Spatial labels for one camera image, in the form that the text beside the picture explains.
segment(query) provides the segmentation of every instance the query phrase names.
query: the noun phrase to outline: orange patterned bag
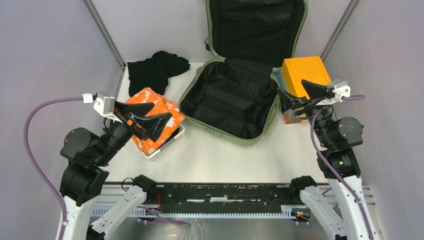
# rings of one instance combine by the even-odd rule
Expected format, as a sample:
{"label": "orange patterned bag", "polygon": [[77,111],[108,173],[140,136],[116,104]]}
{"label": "orange patterned bag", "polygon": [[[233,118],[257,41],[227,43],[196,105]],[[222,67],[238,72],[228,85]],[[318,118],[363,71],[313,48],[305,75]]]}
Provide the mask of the orange patterned bag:
{"label": "orange patterned bag", "polygon": [[141,90],[136,95],[132,96],[126,104],[141,104],[141,103],[154,103],[154,107],[146,116],[153,116],[163,113],[171,113],[172,117],[169,119],[166,124],[162,135],[158,138],[156,142],[151,139],[140,140],[136,136],[132,136],[132,140],[137,145],[140,151],[144,152],[146,155],[154,153],[166,140],[171,136],[171,134],[180,126],[181,122],[186,118],[180,113],[178,106],[169,101],[166,97],[157,94],[150,87],[146,87]]}

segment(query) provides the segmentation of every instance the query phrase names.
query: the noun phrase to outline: white basket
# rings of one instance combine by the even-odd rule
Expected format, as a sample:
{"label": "white basket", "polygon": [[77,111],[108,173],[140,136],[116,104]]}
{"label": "white basket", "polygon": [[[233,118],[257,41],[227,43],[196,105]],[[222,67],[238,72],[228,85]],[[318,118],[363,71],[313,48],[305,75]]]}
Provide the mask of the white basket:
{"label": "white basket", "polygon": [[186,128],[181,124],[179,125],[179,133],[175,135],[171,140],[169,140],[167,143],[159,147],[156,151],[154,151],[152,154],[147,155],[144,152],[141,152],[146,158],[150,159],[152,162],[156,161],[164,152],[169,149],[172,145],[174,145],[178,140],[180,140],[185,135]]}

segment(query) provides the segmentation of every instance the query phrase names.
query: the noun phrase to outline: white table surface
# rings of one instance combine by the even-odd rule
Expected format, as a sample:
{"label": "white table surface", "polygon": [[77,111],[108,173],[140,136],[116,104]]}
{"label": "white table surface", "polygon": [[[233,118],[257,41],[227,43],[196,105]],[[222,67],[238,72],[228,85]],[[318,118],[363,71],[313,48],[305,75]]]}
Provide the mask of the white table surface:
{"label": "white table surface", "polygon": [[[175,103],[196,75],[202,62],[191,63],[189,71],[170,78],[165,96]],[[128,71],[125,71],[117,97],[125,102],[128,95]],[[157,182],[189,183],[289,183],[303,175],[317,183],[327,183],[317,164],[311,143],[310,125],[286,125],[277,114],[266,135],[253,146],[240,146],[212,135],[187,122],[185,136],[155,162],[145,158],[130,140],[104,167],[106,181],[121,182],[143,174]]]}

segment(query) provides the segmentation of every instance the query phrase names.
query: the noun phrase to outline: open suitcase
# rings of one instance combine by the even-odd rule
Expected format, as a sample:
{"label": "open suitcase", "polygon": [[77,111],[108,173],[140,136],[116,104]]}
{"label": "open suitcase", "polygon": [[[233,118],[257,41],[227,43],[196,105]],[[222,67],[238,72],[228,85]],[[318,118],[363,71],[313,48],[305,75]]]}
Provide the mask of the open suitcase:
{"label": "open suitcase", "polygon": [[197,69],[180,111],[219,137],[256,143],[278,112],[278,78],[293,56],[307,15],[305,0],[206,0],[209,38],[216,58]]}

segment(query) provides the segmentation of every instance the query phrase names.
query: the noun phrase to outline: orange box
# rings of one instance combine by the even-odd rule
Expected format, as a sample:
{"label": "orange box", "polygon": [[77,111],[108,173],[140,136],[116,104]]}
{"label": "orange box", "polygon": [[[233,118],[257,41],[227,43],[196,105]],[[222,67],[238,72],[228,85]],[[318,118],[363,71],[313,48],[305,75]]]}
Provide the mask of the orange box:
{"label": "orange box", "polygon": [[307,99],[310,98],[302,86],[302,79],[325,86],[331,81],[319,56],[286,58],[282,63],[281,72],[288,92]]}

